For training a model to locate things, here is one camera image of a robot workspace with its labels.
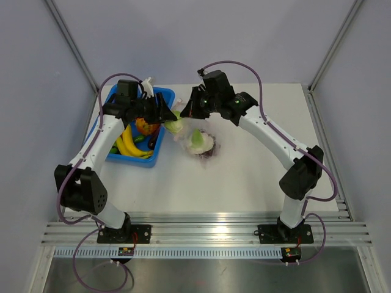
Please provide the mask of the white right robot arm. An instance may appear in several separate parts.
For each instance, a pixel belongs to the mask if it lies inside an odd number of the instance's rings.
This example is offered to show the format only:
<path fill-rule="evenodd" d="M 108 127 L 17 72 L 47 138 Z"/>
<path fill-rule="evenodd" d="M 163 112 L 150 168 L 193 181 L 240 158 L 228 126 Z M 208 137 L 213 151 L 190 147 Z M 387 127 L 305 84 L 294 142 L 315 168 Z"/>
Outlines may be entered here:
<path fill-rule="evenodd" d="M 207 119 L 219 113 L 223 119 L 252 134 L 286 169 L 279 181 L 285 199 L 279 216 L 278 237 L 291 242 L 299 234 L 298 226 L 304 221 L 302 209 L 304 198 L 315 188 L 321 176 L 323 151 L 315 146 L 308 148 L 299 143 L 280 127 L 272 125 L 271 119 L 262 117 L 258 101 L 246 92 L 235 93 L 227 75 L 221 70 L 204 73 L 199 70 L 202 84 L 192 88 L 190 99 L 182 110 L 182 118 Z"/>

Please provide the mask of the round green cabbage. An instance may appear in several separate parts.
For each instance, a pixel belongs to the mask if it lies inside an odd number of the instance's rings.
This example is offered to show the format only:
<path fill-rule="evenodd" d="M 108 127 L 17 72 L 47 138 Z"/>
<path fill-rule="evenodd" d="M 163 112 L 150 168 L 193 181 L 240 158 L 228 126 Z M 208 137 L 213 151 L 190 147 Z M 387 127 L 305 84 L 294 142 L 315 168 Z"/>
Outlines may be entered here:
<path fill-rule="evenodd" d="M 171 134 L 179 134 L 180 132 L 184 131 L 186 129 L 186 123 L 185 121 L 180 117 L 180 111 L 175 110 L 174 115 L 176 116 L 175 121 L 167 121 L 164 123 L 164 127 L 171 133 Z"/>

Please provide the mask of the white green napa cabbage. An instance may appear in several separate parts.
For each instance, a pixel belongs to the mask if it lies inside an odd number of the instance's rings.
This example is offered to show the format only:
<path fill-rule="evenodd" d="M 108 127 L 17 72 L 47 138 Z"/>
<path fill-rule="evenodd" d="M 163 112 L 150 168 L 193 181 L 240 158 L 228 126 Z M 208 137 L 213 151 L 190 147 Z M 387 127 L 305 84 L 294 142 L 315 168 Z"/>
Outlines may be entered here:
<path fill-rule="evenodd" d="M 212 150 L 214 138 L 203 129 L 195 129 L 187 138 L 186 149 L 190 154 L 202 154 Z"/>

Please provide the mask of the purple grape bunch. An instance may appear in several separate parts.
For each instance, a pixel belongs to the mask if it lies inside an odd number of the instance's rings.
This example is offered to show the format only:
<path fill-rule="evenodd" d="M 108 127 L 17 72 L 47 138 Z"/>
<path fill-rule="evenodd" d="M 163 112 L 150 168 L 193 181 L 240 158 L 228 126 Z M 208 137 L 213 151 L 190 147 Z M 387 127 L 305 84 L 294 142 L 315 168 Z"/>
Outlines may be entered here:
<path fill-rule="evenodd" d="M 208 159 L 215 156 L 217 150 L 220 149 L 216 136 L 209 132 L 199 131 L 199 133 L 195 136 L 195 139 L 196 142 L 193 143 L 194 154 L 199 157 Z"/>

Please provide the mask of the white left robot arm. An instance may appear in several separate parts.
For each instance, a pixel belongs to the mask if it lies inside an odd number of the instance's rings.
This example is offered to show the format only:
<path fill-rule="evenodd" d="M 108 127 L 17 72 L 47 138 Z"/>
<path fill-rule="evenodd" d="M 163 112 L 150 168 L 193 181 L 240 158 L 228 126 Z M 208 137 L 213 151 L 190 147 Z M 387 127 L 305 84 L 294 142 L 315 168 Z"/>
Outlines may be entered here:
<path fill-rule="evenodd" d="M 99 223 L 119 243 L 131 238 L 130 217 L 109 201 L 100 179 L 101 168 L 113 144 L 132 129 L 135 119 L 143 118 L 149 124 L 175 121 L 170 110 L 173 100 L 172 90 L 153 87 L 130 74 L 118 80 L 106 99 L 98 98 L 97 122 L 87 140 L 67 165 L 58 165 L 54 171 L 61 221 L 77 223 L 64 217 L 62 208 L 68 208 L 83 213 L 83 220 L 91 218 Z"/>

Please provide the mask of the clear zip top bag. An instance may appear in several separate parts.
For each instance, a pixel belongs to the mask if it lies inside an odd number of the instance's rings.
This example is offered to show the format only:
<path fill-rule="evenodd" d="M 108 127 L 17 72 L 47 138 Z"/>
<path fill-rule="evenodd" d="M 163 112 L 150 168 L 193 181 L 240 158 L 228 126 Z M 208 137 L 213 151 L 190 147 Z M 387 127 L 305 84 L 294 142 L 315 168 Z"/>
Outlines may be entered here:
<path fill-rule="evenodd" d="M 173 135 L 174 141 L 181 146 L 186 156 L 206 169 L 216 160 L 221 144 L 206 120 L 180 117 L 185 105 L 180 98 L 174 102 L 171 110 L 177 121 L 165 122 L 164 127 Z"/>

